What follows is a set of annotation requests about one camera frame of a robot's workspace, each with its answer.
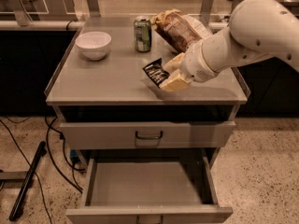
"desk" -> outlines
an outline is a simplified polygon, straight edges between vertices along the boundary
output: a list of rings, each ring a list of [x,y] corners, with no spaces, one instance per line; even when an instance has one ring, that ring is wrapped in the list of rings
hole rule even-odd
[[[142,67],[174,54],[155,32],[151,52],[135,51],[133,21],[88,20],[81,32],[109,33],[111,52],[91,62],[73,47],[49,87],[47,104],[69,146],[93,150],[81,207],[66,214],[74,223],[223,222],[233,211],[219,207],[209,169],[247,101],[246,85],[227,69],[185,91],[159,90]]]

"drawer front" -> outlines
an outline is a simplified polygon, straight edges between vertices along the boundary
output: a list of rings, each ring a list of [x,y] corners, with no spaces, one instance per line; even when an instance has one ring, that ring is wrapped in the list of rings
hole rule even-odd
[[[73,149],[223,147],[234,127],[233,121],[61,124]]]
[[[68,209],[67,217],[74,224],[224,222],[233,210],[218,204],[205,151],[199,148],[177,151],[181,169],[169,161],[138,162],[139,156],[125,161],[118,151],[116,156],[121,157],[121,161],[115,160],[118,163],[107,162],[106,154],[103,159],[90,159],[81,206]],[[172,151],[164,153],[166,159],[173,156]]]

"open drawer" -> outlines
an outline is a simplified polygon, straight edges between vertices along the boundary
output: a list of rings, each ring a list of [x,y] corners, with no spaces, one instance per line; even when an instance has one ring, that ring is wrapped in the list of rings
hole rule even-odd
[[[90,160],[73,223],[220,223],[232,213],[219,207],[204,149],[98,150]]]
[[[61,124],[72,149],[224,147],[234,127],[233,121]]]

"white bowl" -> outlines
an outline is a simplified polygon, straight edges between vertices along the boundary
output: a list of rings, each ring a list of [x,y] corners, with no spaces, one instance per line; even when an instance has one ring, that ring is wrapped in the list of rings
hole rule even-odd
[[[76,46],[91,60],[101,60],[110,51],[111,36],[103,32],[89,32],[76,39]]]

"can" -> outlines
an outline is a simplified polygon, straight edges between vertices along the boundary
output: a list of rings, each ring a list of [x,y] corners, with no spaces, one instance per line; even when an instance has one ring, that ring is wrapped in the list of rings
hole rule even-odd
[[[151,49],[151,22],[146,16],[139,16],[134,21],[135,49],[141,52]]]

